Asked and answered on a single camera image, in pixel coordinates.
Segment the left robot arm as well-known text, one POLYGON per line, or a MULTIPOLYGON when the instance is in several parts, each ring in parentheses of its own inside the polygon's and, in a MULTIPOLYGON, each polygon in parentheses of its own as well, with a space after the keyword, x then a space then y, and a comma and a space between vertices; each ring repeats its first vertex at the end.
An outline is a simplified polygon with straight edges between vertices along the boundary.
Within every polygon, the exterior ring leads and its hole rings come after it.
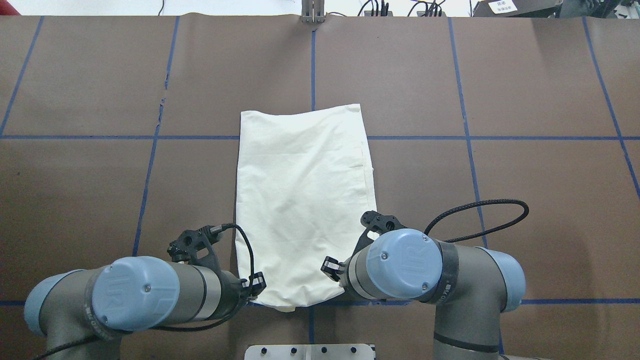
POLYGON ((201 265, 124 257, 96 269, 50 276, 32 289, 23 318, 46 339, 46 360, 119 360, 122 338, 147 330, 190 332, 222 324, 266 287, 201 265))

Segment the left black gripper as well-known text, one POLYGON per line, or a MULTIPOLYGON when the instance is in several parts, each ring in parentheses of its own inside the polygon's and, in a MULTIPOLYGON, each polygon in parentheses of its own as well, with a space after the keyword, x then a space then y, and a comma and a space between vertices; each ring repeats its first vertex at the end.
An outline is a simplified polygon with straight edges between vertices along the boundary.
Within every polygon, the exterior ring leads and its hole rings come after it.
POLYGON ((221 285, 219 301, 217 305, 217 315, 227 316, 238 305, 243 292, 244 302, 254 302, 266 288, 266 280, 262 271, 258 271, 247 278, 238 278, 230 271, 221 270, 217 272, 221 285))

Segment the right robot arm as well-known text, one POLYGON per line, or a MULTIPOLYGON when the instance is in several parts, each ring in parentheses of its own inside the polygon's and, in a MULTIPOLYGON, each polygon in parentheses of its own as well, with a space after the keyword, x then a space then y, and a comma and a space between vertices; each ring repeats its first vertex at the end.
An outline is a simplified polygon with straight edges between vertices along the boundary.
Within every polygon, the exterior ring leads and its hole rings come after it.
POLYGON ((500 317, 526 292, 518 260, 482 246, 464 246, 400 228, 364 238, 346 260, 324 258, 321 271, 345 291, 382 301, 434 305, 435 360, 505 360, 500 317))

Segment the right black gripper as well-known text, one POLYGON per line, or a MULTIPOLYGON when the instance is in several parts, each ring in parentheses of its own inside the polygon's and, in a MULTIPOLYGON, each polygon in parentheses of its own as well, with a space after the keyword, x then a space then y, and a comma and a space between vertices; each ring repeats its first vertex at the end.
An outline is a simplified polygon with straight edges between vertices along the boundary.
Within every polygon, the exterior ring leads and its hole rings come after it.
POLYGON ((327 277, 339 277, 339 285, 350 296, 359 296, 359 281, 356 271, 357 258, 350 257, 345 262, 340 262, 333 257, 326 256, 320 267, 320 271, 327 277))

